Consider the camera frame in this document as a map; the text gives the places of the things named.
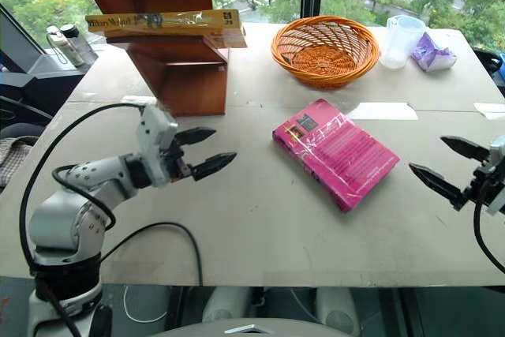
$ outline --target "purple bag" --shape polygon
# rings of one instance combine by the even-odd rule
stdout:
[[[412,53],[412,59],[425,72],[449,69],[458,57],[448,47],[442,48],[425,32]]]

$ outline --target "table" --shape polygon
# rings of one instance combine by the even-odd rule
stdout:
[[[486,145],[505,127],[505,121],[489,121],[473,107],[476,101],[503,99],[461,35],[443,31],[455,36],[462,53],[457,51],[458,66],[441,77],[416,72],[412,62],[399,72],[385,72],[377,65],[342,91],[321,92],[299,84],[273,62],[268,44],[276,28],[247,25],[251,47],[231,51],[226,116],[179,119],[182,129],[202,125],[218,130],[204,143],[187,147],[189,162],[226,151],[236,151],[238,157],[201,182],[187,179],[163,189],[141,190],[116,208],[118,224],[107,234],[103,251],[147,223],[170,220],[196,235],[204,284],[209,286],[505,284],[505,276],[473,239],[471,205],[452,210],[407,166],[425,164],[463,187],[476,164],[453,153],[439,136],[459,135]],[[411,81],[406,81],[407,73],[413,74]],[[387,81],[380,81],[381,76]],[[126,54],[111,48],[58,112],[0,197],[0,275],[28,276],[18,242],[17,212],[24,185],[45,147],[84,112],[124,95],[151,93]],[[357,121],[402,160],[348,215],[341,214],[325,190],[271,141],[275,127],[320,97],[342,110],[360,101],[408,102],[418,116]],[[57,189],[49,179],[51,168],[135,152],[138,119],[135,110],[109,110],[68,135],[42,171],[29,210]],[[493,252],[503,257],[500,217],[483,215],[482,230]],[[106,283],[196,284],[189,241],[176,230],[139,235],[103,265],[102,273]]]

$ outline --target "wicker basket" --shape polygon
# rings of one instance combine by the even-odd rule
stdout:
[[[282,28],[271,52],[284,69],[317,88],[341,88],[367,73],[380,56],[363,25],[336,16],[307,17]]]

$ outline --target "yellow book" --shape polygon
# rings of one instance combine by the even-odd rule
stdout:
[[[216,48],[247,47],[236,9],[86,16],[90,32],[106,37],[205,36]]]

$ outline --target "plastic cup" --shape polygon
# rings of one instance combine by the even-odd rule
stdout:
[[[425,29],[425,23],[415,17],[398,15],[387,19],[387,37],[380,63],[389,69],[405,66]]]

